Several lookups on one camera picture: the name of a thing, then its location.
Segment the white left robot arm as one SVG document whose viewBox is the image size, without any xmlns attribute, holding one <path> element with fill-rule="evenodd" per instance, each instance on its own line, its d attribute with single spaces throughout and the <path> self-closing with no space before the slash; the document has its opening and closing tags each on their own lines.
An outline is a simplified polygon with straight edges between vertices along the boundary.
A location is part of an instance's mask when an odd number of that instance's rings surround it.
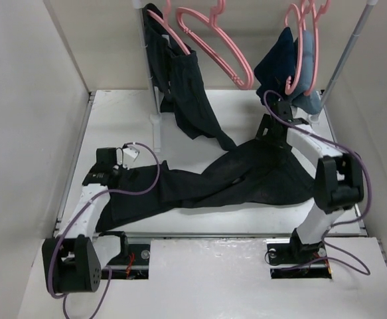
<svg viewBox="0 0 387 319">
<path fill-rule="evenodd" d="M 95 292 L 107 264 L 127 260 L 129 247 L 124 233 L 96 232 L 102 211 L 110 202 L 111 182 L 120 169 L 116 148 L 97 149 L 96 162 L 82 182 L 71 218 L 57 236 L 44 240 L 41 251 L 46 288 L 53 297 Z"/>
</svg>

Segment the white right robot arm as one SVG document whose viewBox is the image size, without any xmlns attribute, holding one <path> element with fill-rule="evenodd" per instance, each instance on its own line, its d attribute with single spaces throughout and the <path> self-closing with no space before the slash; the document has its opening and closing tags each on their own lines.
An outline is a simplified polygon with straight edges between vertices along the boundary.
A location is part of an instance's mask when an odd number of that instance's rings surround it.
<svg viewBox="0 0 387 319">
<path fill-rule="evenodd" d="M 260 134 L 284 149 L 295 148 L 315 168 L 314 204 L 294 228 L 288 242 L 268 244 L 271 265 L 290 269 L 327 260 L 325 237 L 342 225 L 340 217 L 364 199 L 370 188 L 367 172 L 356 153 L 319 136 L 303 118 L 294 118 L 290 103 L 278 100 L 266 106 Z"/>
</svg>

